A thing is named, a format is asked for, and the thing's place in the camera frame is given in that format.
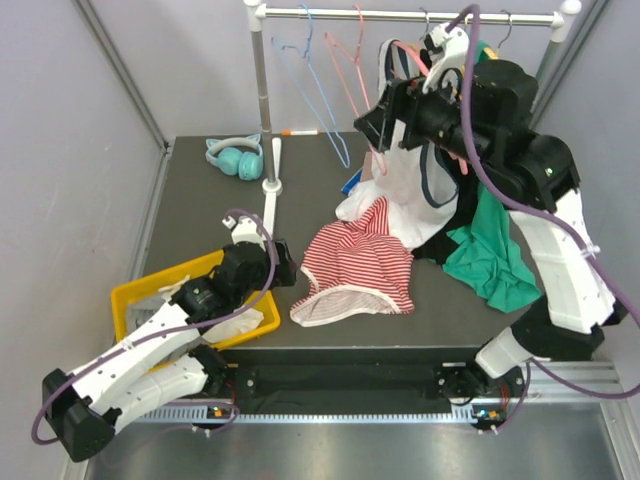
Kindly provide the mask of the pink wire hanger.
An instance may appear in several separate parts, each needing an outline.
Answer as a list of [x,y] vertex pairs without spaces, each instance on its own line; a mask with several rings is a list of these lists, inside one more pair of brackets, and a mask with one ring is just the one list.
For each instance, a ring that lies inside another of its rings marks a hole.
[[369,110],[371,102],[366,81],[361,67],[362,46],[365,33],[365,22],[361,8],[353,5],[357,13],[358,31],[356,42],[349,48],[334,34],[327,32],[324,36],[325,45],[334,70],[349,102],[354,118],[358,118]]

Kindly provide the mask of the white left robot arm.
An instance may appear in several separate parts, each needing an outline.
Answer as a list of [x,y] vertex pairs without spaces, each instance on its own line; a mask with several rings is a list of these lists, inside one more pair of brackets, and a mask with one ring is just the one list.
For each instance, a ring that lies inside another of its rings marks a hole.
[[225,224],[232,241],[219,264],[167,292],[145,323],[96,359],[43,379],[36,419],[47,422],[71,461],[97,455],[159,407],[220,394],[227,365],[207,333],[246,316],[272,289],[295,284],[287,242],[273,238],[259,217],[232,209]]

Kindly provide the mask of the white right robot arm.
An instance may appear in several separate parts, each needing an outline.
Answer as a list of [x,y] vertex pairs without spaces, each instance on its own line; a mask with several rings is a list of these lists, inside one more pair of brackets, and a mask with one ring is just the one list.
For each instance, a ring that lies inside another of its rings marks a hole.
[[477,26],[435,26],[425,38],[428,71],[388,81],[354,125],[380,153],[429,144],[468,161],[528,244],[542,297],[464,370],[469,388],[487,396],[518,366],[589,357],[633,307],[598,262],[569,147],[529,126],[536,79],[508,60],[476,62],[478,40]]

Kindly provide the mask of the red white striped tank top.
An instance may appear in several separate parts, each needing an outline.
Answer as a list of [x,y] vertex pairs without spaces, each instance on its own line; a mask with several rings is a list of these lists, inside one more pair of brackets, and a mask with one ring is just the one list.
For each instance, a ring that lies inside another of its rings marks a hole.
[[357,314],[409,314],[413,255],[389,233],[388,201],[378,198],[354,221],[335,221],[320,229],[300,267],[308,295],[290,318],[318,327]]

